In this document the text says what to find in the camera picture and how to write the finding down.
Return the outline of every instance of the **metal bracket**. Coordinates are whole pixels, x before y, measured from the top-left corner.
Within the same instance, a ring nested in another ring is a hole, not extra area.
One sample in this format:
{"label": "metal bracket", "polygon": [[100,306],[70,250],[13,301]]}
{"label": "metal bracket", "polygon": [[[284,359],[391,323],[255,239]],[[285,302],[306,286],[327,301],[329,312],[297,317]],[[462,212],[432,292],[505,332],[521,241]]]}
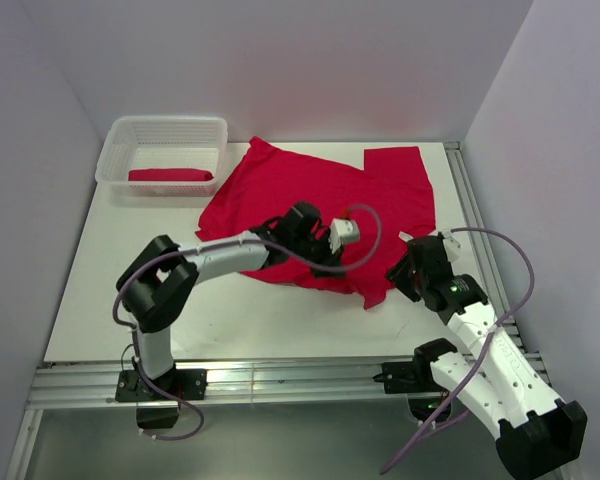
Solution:
{"label": "metal bracket", "polygon": [[414,362],[383,363],[382,373],[375,375],[373,381],[382,383],[384,386],[384,393],[387,395],[439,392],[444,390],[433,382],[423,382],[422,379],[418,378]]}
{"label": "metal bracket", "polygon": [[[183,400],[204,400],[207,389],[207,371],[202,368],[183,369],[176,371],[175,385],[182,390],[173,393]],[[152,402],[156,394],[144,387],[135,370],[123,370],[118,377],[115,400],[118,403]]]}

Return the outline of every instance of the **laundry basket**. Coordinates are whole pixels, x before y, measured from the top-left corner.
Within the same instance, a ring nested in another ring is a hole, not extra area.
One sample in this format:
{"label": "laundry basket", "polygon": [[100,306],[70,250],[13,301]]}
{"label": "laundry basket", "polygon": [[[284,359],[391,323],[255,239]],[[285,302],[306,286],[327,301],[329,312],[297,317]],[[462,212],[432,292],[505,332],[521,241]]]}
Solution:
{"label": "laundry basket", "polygon": [[[116,120],[96,167],[96,181],[117,193],[211,196],[218,188],[227,145],[227,122],[217,117],[127,116]],[[200,182],[129,181],[129,171],[196,168],[213,178]]]}

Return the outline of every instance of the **tabletop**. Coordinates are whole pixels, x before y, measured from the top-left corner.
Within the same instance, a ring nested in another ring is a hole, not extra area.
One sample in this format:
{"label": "tabletop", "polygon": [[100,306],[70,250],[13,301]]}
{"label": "tabletop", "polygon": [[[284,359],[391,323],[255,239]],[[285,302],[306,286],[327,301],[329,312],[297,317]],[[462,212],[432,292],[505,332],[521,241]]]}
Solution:
{"label": "tabletop", "polygon": [[[363,167],[366,149],[417,146],[433,186],[437,228],[466,225],[441,143],[279,143],[286,150]],[[227,146],[225,177],[248,149]],[[98,185],[62,297],[47,362],[112,361],[130,342],[115,324],[115,283],[155,236],[196,240],[198,219],[210,198],[131,197]],[[454,270],[480,279],[467,234],[458,234]],[[411,354],[429,340],[454,341],[437,315],[393,290],[363,310],[359,295],[271,285],[238,273],[201,284],[172,325],[176,359],[325,358]]]}

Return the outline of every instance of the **metal frame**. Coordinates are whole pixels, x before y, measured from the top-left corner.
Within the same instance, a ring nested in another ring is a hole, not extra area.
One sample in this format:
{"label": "metal frame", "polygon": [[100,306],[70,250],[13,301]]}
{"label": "metal frame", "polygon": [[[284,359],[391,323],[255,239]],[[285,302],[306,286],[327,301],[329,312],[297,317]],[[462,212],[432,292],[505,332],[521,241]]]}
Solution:
{"label": "metal frame", "polygon": [[[482,227],[475,197],[467,178],[460,143],[445,144],[454,182],[465,220],[469,226]],[[497,313],[509,307],[504,287],[489,241],[484,235],[473,235],[472,244],[485,289]],[[506,325],[514,342],[525,352],[514,320]],[[549,381],[539,354],[525,353],[535,370]],[[179,368],[205,368],[208,387],[200,405],[240,403],[283,403],[366,400],[385,397],[381,384],[372,377],[381,372],[387,361],[406,361],[412,357],[358,357],[289,360],[179,361]],[[9,465],[8,479],[25,477],[42,414],[46,409],[129,408],[134,403],[118,404],[113,400],[120,364],[85,363],[49,364],[36,372],[16,446]],[[437,397],[439,392],[412,397]],[[173,402],[157,402],[169,405]]]}

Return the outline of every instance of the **plastic bin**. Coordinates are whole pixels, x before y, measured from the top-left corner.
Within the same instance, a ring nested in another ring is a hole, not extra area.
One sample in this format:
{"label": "plastic bin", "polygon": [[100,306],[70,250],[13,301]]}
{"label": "plastic bin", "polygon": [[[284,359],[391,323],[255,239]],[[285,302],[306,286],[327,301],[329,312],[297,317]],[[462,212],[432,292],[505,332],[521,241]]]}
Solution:
{"label": "plastic bin", "polygon": [[[117,193],[211,196],[218,189],[227,146],[227,122],[217,117],[127,116],[114,122],[96,167],[96,181]],[[198,168],[204,182],[130,182],[141,168]]]}

